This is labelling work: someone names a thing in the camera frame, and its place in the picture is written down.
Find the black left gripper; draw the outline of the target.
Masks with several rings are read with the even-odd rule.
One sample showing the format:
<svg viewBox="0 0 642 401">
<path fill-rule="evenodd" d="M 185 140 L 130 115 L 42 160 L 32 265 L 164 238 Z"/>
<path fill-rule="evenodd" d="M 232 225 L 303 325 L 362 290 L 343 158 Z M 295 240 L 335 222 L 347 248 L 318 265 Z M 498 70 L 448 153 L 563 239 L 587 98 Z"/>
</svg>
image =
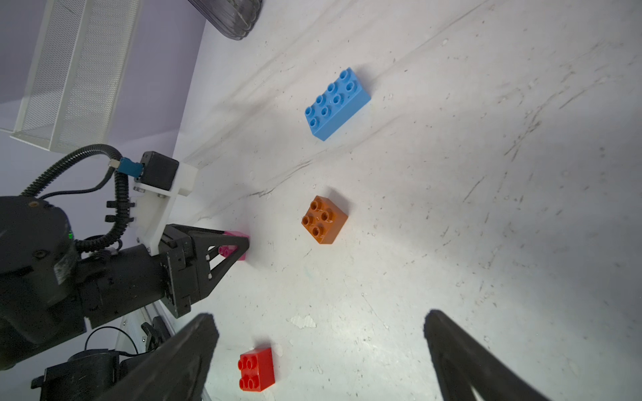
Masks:
<svg viewBox="0 0 642 401">
<path fill-rule="evenodd" d="M 218 249 L 225 245 L 238 249 L 223 258 Z M 83 314 L 97 328 L 162 299 L 173 317 L 183 317 L 209 297 L 249 246 L 249 238 L 171 224 L 162 234 L 159 257 L 150 256 L 143 245 L 114 256 L 88 257 L 75 277 Z"/>
</svg>

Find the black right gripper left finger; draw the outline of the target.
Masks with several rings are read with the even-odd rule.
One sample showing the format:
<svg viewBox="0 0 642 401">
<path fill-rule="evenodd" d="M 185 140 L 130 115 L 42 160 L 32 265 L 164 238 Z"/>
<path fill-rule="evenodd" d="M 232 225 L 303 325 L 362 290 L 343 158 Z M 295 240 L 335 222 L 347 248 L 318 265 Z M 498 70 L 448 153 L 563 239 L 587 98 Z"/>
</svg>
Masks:
<svg viewBox="0 0 642 401">
<path fill-rule="evenodd" d="M 151 353 L 101 400 L 200 400 L 219 333 L 201 313 Z"/>
</svg>

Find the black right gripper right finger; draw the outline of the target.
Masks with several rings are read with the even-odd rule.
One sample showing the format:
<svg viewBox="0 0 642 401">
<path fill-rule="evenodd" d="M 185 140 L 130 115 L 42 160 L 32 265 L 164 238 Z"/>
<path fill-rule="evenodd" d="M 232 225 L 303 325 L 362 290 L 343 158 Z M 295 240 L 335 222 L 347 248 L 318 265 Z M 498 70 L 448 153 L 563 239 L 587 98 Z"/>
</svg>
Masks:
<svg viewBox="0 0 642 401">
<path fill-rule="evenodd" d="M 545 400 L 443 311 L 426 315 L 424 334 L 444 400 Z"/>
</svg>

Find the pink lego brick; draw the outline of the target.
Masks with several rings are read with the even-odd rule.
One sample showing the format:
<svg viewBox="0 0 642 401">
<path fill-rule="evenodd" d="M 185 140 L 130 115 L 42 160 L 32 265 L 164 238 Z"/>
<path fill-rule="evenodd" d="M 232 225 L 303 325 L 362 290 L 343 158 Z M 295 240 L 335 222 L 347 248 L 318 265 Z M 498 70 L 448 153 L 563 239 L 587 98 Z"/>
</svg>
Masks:
<svg viewBox="0 0 642 401">
<path fill-rule="evenodd" d="M 226 236 L 229 237 L 245 237 L 245 238 L 250 238 L 249 235 L 244 234 L 242 232 L 224 232 Z M 218 254 L 222 256 L 223 258 L 229 258 L 230 255 L 234 254 L 234 252 L 238 249 L 238 246 L 231 246 L 231 245 L 225 245 L 225 246 L 220 246 L 218 249 Z"/>
</svg>

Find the red lego brick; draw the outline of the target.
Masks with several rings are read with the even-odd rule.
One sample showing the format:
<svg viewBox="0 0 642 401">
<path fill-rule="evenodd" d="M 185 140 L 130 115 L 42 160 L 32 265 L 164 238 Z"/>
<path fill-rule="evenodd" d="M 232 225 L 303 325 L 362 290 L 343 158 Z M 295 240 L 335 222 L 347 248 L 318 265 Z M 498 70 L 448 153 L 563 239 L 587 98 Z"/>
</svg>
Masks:
<svg viewBox="0 0 642 401">
<path fill-rule="evenodd" d="M 241 354 L 237 367 L 241 373 L 239 388 L 245 392 L 262 392 L 276 383 L 273 351 L 254 349 Z"/>
</svg>

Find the orange lego brick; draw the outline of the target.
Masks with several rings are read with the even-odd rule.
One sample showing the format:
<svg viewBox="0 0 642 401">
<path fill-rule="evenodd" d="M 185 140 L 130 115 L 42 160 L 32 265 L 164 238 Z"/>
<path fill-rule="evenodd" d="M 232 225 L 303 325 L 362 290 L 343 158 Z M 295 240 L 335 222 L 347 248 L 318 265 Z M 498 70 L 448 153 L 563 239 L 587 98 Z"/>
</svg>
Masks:
<svg viewBox="0 0 642 401">
<path fill-rule="evenodd" d="M 334 242 L 347 220 L 348 215 L 332 200 L 317 195 L 301 222 L 318 244 L 329 245 Z"/>
</svg>

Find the blue lego brick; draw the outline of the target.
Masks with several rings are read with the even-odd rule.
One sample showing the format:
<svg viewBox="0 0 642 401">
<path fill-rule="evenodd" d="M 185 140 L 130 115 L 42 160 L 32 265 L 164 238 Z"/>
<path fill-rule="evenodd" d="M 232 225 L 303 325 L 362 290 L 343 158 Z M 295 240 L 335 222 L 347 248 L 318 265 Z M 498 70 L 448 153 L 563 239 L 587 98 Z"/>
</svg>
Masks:
<svg viewBox="0 0 642 401">
<path fill-rule="evenodd" d="M 347 68 L 317 96 L 304 115 L 311 134 L 326 141 L 371 100 L 358 76 Z"/>
</svg>

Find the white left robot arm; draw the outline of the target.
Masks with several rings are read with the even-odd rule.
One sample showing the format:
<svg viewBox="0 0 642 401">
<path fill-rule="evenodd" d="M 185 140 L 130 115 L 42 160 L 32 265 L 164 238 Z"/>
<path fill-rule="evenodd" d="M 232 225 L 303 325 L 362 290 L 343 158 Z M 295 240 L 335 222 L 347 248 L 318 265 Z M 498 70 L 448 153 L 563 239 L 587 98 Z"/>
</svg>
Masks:
<svg viewBox="0 0 642 401">
<path fill-rule="evenodd" d="M 168 225 L 159 252 L 138 245 L 82 257 L 65 212 L 1 200 L 1 367 L 30 359 L 156 301 L 176 317 L 207 297 L 249 248 L 247 237 Z M 143 354 L 89 350 L 32 381 L 43 400 L 199 400 L 216 347 L 211 317 Z"/>
</svg>

